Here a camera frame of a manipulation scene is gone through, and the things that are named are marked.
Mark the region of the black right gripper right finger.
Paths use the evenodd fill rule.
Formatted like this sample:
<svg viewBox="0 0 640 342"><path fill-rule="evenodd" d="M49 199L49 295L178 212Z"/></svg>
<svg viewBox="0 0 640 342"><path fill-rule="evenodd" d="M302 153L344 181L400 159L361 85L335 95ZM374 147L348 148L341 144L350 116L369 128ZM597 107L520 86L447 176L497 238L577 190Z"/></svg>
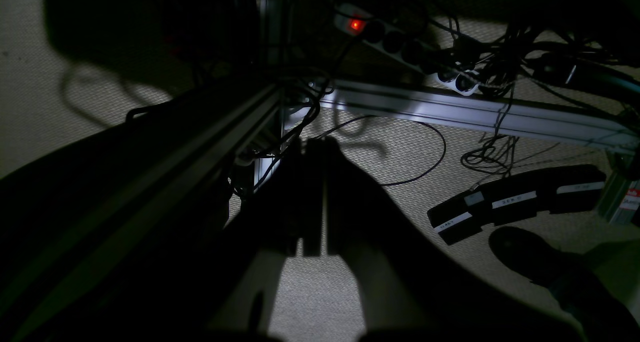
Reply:
<svg viewBox="0 0 640 342"><path fill-rule="evenodd" d="M366 172L326 138L327 237L358 282L369 338L479 341L498 320L455 283L486 285L439 250Z"/></svg>

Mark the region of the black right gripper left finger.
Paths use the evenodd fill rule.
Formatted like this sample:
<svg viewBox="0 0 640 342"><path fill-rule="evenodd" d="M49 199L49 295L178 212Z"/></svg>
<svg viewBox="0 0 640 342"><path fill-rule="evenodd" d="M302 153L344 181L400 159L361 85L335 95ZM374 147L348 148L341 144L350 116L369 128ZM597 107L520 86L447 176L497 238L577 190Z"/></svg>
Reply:
<svg viewBox="0 0 640 342"><path fill-rule="evenodd" d="M210 341L270 341L282 270L299 241L320 254L321 230L320 173L295 138L215 242Z"/></svg>

